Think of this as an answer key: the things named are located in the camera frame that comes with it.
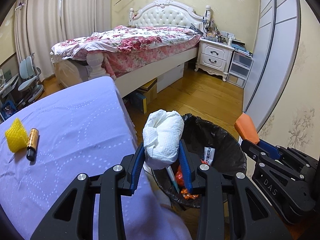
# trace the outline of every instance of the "yellow mesh object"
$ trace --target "yellow mesh object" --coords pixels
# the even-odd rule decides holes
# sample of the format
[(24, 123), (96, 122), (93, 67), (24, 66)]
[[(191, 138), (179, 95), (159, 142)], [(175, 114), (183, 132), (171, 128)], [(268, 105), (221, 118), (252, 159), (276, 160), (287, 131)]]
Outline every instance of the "yellow mesh object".
[(8, 147), (13, 153), (27, 147), (28, 134), (18, 118), (13, 121), (11, 127), (4, 134), (7, 138)]

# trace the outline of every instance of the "white headboard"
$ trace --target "white headboard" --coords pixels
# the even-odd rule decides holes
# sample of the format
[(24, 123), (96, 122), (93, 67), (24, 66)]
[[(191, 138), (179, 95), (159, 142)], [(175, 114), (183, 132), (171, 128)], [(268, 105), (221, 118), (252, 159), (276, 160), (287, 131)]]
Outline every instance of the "white headboard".
[(203, 31), (203, 17), (194, 13), (192, 7), (174, 0), (154, 0), (138, 11), (136, 17), (130, 8), (129, 25), (137, 27), (171, 25), (190, 27), (191, 23)]

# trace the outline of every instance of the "crumpled tissue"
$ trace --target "crumpled tissue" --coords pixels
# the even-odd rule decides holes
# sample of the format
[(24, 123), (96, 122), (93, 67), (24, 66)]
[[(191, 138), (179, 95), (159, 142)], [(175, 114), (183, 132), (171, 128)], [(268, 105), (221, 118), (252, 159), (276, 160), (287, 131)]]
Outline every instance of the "crumpled tissue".
[(161, 170), (177, 160), (183, 127), (177, 111), (158, 110), (149, 115), (142, 135), (146, 164), (150, 168)]

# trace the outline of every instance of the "silver screw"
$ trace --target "silver screw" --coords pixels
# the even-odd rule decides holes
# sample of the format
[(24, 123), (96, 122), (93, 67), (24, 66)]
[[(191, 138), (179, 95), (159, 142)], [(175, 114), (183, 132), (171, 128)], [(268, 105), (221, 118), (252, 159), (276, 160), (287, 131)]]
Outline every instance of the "silver screw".
[(236, 174), (236, 176), (237, 176), (238, 179), (244, 179), (245, 178), (245, 175), (242, 172), (238, 172)]
[(201, 164), (200, 169), (203, 171), (207, 171), (209, 169), (209, 166), (207, 164)]
[(122, 171), (122, 166), (121, 165), (116, 165), (113, 167), (114, 171)]
[(77, 179), (84, 180), (86, 177), (87, 177), (87, 175), (85, 175), (84, 173), (81, 173), (78, 175)]

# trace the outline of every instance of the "purple tablecloth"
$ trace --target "purple tablecloth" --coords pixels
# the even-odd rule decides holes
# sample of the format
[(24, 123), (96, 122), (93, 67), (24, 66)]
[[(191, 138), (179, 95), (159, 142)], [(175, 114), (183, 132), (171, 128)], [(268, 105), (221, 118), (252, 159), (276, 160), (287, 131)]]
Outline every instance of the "purple tablecloth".
[[(9, 151), (4, 132), (15, 118), (28, 132), (39, 130), (34, 165), (25, 150)], [(0, 204), (18, 232), (29, 240), (59, 195), (79, 173), (102, 174), (136, 149), (134, 126), (109, 77), (52, 94), (0, 125)], [(98, 202), (94, 239), (98, 238)], [(191, 239), (182, 220), (162, 208), (141, 173), (132, 197), (122, 197), (124, 227), (131, 239)]]

